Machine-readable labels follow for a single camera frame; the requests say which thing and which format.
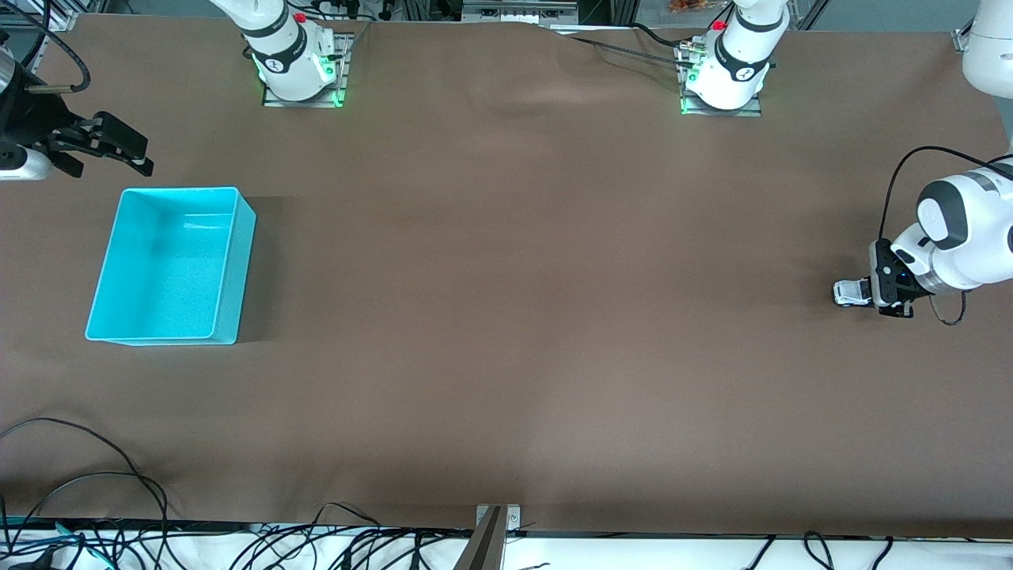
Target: blue bin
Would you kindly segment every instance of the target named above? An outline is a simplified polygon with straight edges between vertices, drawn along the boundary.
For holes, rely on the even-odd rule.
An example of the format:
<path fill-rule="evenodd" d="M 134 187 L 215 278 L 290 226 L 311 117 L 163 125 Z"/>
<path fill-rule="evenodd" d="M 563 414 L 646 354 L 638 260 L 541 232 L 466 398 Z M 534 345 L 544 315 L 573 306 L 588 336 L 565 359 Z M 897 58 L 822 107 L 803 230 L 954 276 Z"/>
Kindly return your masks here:
<path fill-rule="evenodd" d="M 125 189 L 85 338 L 235 343 L 255 224 L 235 187 Z"/>

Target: brown tabletop surface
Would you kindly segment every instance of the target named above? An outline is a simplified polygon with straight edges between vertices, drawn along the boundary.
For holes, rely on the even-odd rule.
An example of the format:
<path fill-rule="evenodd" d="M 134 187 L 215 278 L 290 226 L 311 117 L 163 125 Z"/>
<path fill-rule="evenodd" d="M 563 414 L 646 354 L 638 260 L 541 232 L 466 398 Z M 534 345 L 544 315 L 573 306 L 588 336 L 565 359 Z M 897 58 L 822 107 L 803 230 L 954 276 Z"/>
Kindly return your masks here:
<path fill-rule="evenodd" d="M 66 101 L 148 136 L 155 175 L 88 158 L 0 186 L 0 419 L 98 429 L 171 516 L 339 500 L 467 525 L 509 502 L 533 528 L 1013 537 L 1013 287 L 956 328 L 830 295 L 867 272 L 905 152 L 1006 148 L 945 34 L 789 33 L 761 118 L 681 115 L 664 65 L 526 24 L 373 25 L 341 109 L 261 107 L 228 20 L 86 16 L 67 38 L 94 82 Z M 46 79 L 76 73 L 50 48 Z M 912 159 L 888 234 L 966 166 Z M 240 342 L 86 341 L 121 190 L 222 184 L 258 215 Z M 118 467 L 32 427 L 0 491 L 24 512 Z M 157 511 L 108 480 L 43 514 Z"/>

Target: turquoise plastic container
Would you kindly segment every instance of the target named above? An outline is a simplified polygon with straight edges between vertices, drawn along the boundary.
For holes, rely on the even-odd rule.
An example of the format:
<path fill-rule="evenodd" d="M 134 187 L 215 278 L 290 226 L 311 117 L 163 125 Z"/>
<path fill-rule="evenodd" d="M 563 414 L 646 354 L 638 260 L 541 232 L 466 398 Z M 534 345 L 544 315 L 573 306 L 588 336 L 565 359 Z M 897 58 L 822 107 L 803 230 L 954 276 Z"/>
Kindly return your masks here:
<path fill-rule="evenodd" d="M 125 189 L 85 338 L 235 343 L 255 225 L 235 187 Z"/>

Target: brown table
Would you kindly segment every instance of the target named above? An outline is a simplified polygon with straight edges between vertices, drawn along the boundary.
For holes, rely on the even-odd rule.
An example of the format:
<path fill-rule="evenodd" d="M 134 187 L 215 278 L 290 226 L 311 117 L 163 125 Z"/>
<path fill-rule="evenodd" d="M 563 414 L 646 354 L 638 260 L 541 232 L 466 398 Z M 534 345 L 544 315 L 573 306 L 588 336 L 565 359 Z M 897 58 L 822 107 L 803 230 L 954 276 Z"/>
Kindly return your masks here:
<path fill-rule="evenodd" d="M 534 528 L 1013 537 L 1013 288 L 953 329 L 830 297 L 906 151 L 1005 149 L 946 35 L 789 33 L 759 119 L 683 116 L 664 66 L 525 24 L 375 25 L 327 110 L 260 107 L 227 20 L 68 39 L 94 75 L 68 103 L 145 133 L 156 173 L 0 187 L 0 418 L 99 429 L 173 516 L 466 525 L 503 501 Z M 890 235 L 964 166 L 913 159 Z M 241 342 L 85 341 L 120 191 L 216 184 L 259 216 Z M 14 512 L 118 465 L 53 428 L 0 458 Z M 156 516 L 135 487 L 45 513 Z"/>

